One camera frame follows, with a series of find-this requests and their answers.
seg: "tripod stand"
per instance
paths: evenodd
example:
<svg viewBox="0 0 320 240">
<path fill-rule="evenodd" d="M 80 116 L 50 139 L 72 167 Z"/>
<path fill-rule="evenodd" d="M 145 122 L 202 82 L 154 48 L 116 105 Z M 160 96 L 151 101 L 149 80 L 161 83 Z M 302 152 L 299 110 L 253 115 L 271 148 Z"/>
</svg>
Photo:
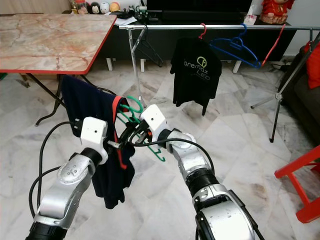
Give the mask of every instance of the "tripod stand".
<svg viewBox="0 0 320 240">
<path fill-rule="evenodd" d="M 279 91 L 277 91 L 274 94 L 274 96 L 268 97 L 268 98 L 262 100 L 261 102 L 258 102 L 257 104 L 254 104 L 254 105 L 251 106 L 251 108 L 254 109 L 255 107 L 258 107 L 258 106 L 260 106 L 262 104 L 265 104 L 265 103 L 267 103 L 267 102 L 269 102 L 269 101 L 271 101 L 271 100 L 273 100 L 275 98 L 275 100 L 276 100 L 276 110 L 274 112 L 273 129 L 272 129 L 271 137 L 269 138 L 271 143 L 273 143 L 274 139 L 275 139 L 275 132 L 276 132 L 276 127 L 277 127 L 280 104 L 281 104 L 281 102 L 283 100 L 282 93 L 286 89 L 286 87 L 289 84 L 289 82 L 296 76 L 296 74 L 299 72 L 299 70 L 304 66 L 304 64 L 306 63 L 306 61 L 308 60 L 309 56 L 312 54 L 313 50 L 315 49 L 315 47 L 318 45 L 319 42 L 320 42 L 320 32 L 317 34 L 317 36 L 315 37 L 315 39 L 313 41 L 313 29 L 311 28 L 310 29 L 310 42 L 309 42 L 310 48 L 309 48 L 309 51 L 301 59 L 301 61 L 296 66 L 296 68 L 294 69 L 294 71 L 292 72 L 292 74 L 290 75 L 288 80 L 285 82 L 283 87 Z"/>
</svg>

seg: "marble table top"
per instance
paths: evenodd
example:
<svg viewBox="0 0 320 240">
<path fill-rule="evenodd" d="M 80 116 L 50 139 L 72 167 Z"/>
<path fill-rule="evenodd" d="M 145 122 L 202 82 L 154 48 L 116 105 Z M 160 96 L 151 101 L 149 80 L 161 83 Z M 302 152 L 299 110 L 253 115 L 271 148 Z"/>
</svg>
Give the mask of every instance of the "marble table top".
<svg viewBox="0 0 320 240">
<path fill-rule="evenodd" d="M 86 74 L 115 21 L 95 14 L 0 17 L 0 73 Z"/>
</svg>

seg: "red stool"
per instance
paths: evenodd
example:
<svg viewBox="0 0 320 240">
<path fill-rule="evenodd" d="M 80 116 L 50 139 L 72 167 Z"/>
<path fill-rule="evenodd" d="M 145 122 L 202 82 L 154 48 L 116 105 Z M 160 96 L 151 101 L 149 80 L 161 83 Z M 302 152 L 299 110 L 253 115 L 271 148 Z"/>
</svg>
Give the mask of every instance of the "red stool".
<svg viewBox="0 0 320 240">
<path fill-rule="evenodd" d="M 320 174 L 320 162 L 319 163 L 310 163 L 316 159 L 320 158 L 320 145 L 316 148 L 312 149 L 307 154 L 299 157 L 297 160 L 289 163 L 288 165 L 284 166 L 283 168 L 275 171 L 274 175 L 277 179 L 287 175 L 291 180 L 295 190 L 299 194 L 304 208 L 299 210 L 296 213 L 296 217 L 298 220 L 304 224 L 309 223 L 317 218 L 320 217 L 320 197 L 316 200 L 310 202 L 309 198 L 307 197 L 306 192 L 303 190 L 302 186 L 298 182 L 298 179 L 294 175 L 294 171 L 298 170 L 303 166 L 314 166 L 311 170 L 318 172 Z"/>
</svg>

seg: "marble floor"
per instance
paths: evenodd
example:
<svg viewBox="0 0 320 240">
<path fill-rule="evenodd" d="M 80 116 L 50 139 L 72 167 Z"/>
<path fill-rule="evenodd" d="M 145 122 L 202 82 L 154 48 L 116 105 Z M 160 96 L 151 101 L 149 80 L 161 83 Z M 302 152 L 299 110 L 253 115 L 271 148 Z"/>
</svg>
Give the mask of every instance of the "marble floor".
<svg viewBox="0 0 320 240">
<path fill-rule="evenodd" d="M 157 104 L 172 128 L 193 134 L 211 155 L 216 176 L 246 204 L 266 240 L 319 240 L 320 219 L 302 224 L 296 211 L 303 205 L 287 178 L 276 179 L 275 170 L 313 148 L 299 122 L 281 106 L 274 143 L 269 142 L 274 102 L 256 109 L 250 105 L 272 96 L 282 73 L 270 65 L 254 69 L 242 65 L 237 74 L 223 63 L 216 98 L 205 116 L 202 107 L 188 102 L 172 103 L 174 76 L 168 62 L 159 68 L 147 62 L 139 73 L 141 91 L 148 105 Z M 94 84 L 118 95 L 137 97 L 130 62 L 117 61 L 113 71 L 97 60 L 87 75 Z M 67 120 L 60 107 L 55 116 L 38 127 L 36 120 L 51 112 L 54 101 L 33 82 L 21 84 L 18 74 L 0 81 L 0 180 L 2 240 L 25 239 L 33 222 L 28 206 L 29 188 L 37 176 L 39 150 L 48 131 Z M 54 80 L 43 83 L 55 90 Z M 119 131 L 124 125 L 117 123 Z M 69 126 L 50 137 L 44 150 L 44 170 L 64 163 L 81 150 Z M 124 190 L 125 202 L 113 210 L 95 196 L 90 186 L 81 199 L 68 240 L 193 240 L 195 210 L 175 159 L 164 152 L 159 161 L 148 148 L 137 148 L 131 161 L 135 176 Z M 319 178 L 306 167 L 296 172 L 312 200 L 319 196 Z M 43 181 L 43 192 L 54 174 Z"/>
</svg>

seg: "red cushion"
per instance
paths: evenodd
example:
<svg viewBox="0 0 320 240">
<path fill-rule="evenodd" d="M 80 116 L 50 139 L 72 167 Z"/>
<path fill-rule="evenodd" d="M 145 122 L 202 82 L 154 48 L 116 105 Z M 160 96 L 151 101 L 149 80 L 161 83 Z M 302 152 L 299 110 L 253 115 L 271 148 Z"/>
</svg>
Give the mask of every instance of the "red cushion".
<svg viewBox="0 0 320 240">
<path fill-rule="evenodd" d="M 308 42 L 304 47 L 304 52 L 306 53 L 309 48 Z M 320 43 L 315 47 L 306 61 L 306 69 L 309 77 L 309 88 L 314 89 L 320 87 Z"/>
</svg>

